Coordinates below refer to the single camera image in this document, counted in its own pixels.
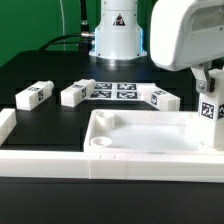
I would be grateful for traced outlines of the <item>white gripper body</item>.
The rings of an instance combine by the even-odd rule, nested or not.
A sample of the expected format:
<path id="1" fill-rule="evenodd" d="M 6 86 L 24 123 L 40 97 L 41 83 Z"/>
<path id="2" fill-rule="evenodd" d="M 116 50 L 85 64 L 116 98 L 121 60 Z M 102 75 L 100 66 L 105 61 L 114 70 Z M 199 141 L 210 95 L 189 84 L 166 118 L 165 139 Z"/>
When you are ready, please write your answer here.
<path id="1" fill-rule="evenodd" d="M 158 67 L 171 71 L 224 57 L 224 0 L 158 0 L 150 53 Z"/>

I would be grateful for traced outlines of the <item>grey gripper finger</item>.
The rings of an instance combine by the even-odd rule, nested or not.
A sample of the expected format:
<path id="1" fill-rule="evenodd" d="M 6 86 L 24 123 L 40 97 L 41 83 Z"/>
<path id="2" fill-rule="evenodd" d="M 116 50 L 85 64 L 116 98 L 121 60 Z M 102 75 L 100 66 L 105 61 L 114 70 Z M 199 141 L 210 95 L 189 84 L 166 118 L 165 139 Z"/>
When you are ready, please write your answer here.
<path id="1" fill-rule="evenodd" d="M 214 91 L 214 79 L 210 76 L 211 63 L 194 65 L 191 71 L 196 79 L 196 91 L 207 94 Z"/>

